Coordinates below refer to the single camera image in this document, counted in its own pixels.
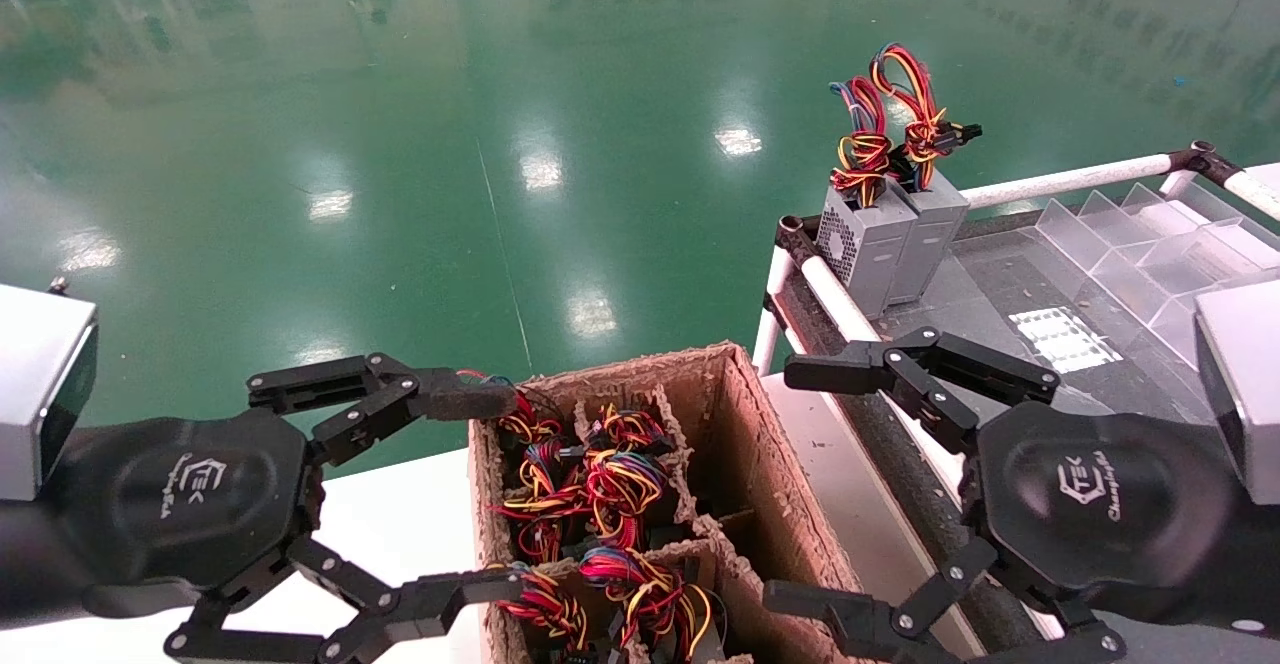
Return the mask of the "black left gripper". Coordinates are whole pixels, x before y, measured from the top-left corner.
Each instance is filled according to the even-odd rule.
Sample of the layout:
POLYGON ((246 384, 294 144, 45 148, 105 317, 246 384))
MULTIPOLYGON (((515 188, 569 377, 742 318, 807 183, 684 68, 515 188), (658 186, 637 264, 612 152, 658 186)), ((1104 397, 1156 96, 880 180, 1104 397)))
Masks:
POLYGON ((415 421, 494 420, 518 409, 512 383, 413 368, 385 353, 325 360, 247 381, 252 408, 227 420, 172 417, 78 432, 47 490, 93 592, 201 594, 169 635, 178 663, 374 663, 398 644, 443 637, 467 606, 515 601, 508 567, 390 587, 308 535, 320 464, 346 464, 415 421), (279 415, 339 406, 308 440, 279 415), (355 610, 330 635, 227 628, 300 573, 355 610))

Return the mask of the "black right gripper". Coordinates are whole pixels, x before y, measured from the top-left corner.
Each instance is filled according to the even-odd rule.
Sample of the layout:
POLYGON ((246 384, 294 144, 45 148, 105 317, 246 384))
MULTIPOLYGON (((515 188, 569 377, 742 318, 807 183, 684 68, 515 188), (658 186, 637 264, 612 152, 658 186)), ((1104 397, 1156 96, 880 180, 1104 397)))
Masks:
POLYGON ((946 383, 1004 406, 1048 406, 1059 374, 936 328, 847 342, 828 357, 788 354, 785 383, 847 397, 883 391, 948 453, 974 453, 983 539, 965 544, 904 603, 765 582, 765 610, 826 624, 841 654, 957 663, 931 627, 989 573, 1032 606, 1050 608, 1062 637, 982 663, 1121 660, 1123 637, 1083 603, 1161 624, 1225 627, 1242 614, 1233 522, 1243 490, 1215 427, 1148 415, 1007 412, 979 429, 979 415, 946 383))

